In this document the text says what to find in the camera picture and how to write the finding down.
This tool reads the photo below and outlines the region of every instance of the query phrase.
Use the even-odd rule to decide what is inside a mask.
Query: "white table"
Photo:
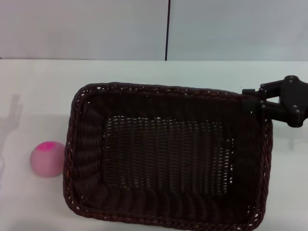
[[[30,169],[37,144],[65,143],[71,101],[84,85],[118,81],[241,92],[290,74],[308,82],[308,62],[0,60],[0,230],[166,230],[77,216],[64,202],[62,176],[42,179]],[[267,212],[258,230],[306,230],[307,126],[274,122],[272,155]]]

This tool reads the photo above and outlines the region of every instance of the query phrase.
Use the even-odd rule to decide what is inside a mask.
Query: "dark brown wicker basket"
[[[272,123],[253,96],[90,84],[72,102],[64,197],[78,215],[196,231],[250,231],[265,214]]]

